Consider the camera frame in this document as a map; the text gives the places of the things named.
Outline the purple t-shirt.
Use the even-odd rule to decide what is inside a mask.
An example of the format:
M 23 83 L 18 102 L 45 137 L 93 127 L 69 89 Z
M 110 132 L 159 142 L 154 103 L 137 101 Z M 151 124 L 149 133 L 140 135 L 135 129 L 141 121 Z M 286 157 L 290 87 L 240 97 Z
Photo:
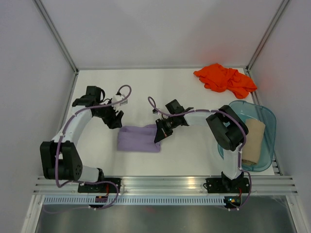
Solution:
M 155 124 L 144 127 L 123 126 L 117 137 L 117 150 L 125 152 L 159 153 L 160 142 L 155 143 L 157 128 Z

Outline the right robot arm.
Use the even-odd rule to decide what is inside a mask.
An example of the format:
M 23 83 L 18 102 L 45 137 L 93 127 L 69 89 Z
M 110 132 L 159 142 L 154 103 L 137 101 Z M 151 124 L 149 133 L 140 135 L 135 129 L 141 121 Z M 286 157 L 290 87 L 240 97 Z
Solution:
M 156 107 L 152 97 L 148 97 L 148 102 L 153 107 L 153 113 L 161 115 L 156 120 L 155 143 L 171 136 L 178 126 L 208 126 L 224 150 L 223 189 L 232 192 L 239 187 L 243 180 L 242 148 L 249 130 L 230 106 L 224 105 L 216 110 L 185 109 L 177 100 L 172 100 L 166 104 L 167 114 Z

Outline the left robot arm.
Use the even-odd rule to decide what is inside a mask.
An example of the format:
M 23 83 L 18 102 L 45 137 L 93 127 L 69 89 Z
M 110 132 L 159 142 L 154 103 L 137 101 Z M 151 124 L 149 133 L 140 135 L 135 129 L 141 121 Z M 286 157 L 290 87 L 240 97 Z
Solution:
M 124 112 L 119 108 L 127 104 L 128 95 L 120 90 L 109 99 L 105 98 L 103 89 L 88 86 L 86 93 L 72 103 L 72 115 L 51 141 L 40 145 L 43 174 L 46 179 L 55 180 L 58 187 L 64 183 L 87 183 L 95 192 L 102 192 L 106 180 L 102 169 L 83 165 L 76 148 L 86 125 L 97 117 L 109 129 L 122 127 Z

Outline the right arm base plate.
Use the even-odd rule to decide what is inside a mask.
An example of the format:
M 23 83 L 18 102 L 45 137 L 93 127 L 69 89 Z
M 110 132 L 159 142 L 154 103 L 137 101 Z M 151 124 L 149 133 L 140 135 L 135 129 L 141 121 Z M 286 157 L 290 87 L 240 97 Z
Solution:
M 243 194 L 250 191 L 250 182 L 248 178 L 206 178 L 203 187 L 209 194 Z

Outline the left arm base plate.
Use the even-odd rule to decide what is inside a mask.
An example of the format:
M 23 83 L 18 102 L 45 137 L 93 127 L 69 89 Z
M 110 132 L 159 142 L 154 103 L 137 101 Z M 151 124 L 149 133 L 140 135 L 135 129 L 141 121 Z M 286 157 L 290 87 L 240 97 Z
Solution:
M 101 183 L 101 184 L 79 184 L 78 193 L 112 193 L 116 194 L 117 190 L 113 183 L 121 188 L 121 178 L 105 178 L 105 181 L 109 183 Z

